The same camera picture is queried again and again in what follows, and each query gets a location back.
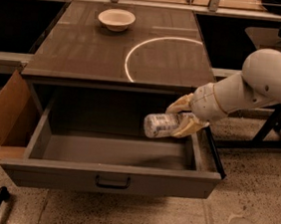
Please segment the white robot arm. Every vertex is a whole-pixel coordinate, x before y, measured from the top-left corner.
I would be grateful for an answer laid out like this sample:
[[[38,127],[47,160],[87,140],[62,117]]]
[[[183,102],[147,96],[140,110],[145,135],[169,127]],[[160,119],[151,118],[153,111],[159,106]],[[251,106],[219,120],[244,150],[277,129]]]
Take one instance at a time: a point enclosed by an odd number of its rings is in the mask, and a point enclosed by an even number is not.
[[[173,137],[181,138],[198,132],[209,124],[242,109],[281,104],[281,53],[262,49],[250,54],[235,75],[216,83],[198,87],[179,98],[166,110],[169,113],[189,111]]]

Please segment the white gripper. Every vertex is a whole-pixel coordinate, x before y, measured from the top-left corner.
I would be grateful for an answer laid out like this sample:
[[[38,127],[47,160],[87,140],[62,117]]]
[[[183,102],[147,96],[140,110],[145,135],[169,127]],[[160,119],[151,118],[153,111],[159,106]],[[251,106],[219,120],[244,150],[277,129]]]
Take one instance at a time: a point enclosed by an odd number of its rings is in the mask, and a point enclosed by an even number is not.
[[[198,87],[193,94],[187,94],[177,99],[168,106],[165,112],[179,113],[179,126],[170,134],[177,138],[190,136],[209,127],[209,122],[218,121],[227,116],[227,113],[218,105],[214,94],[214,84],[210,83]]]

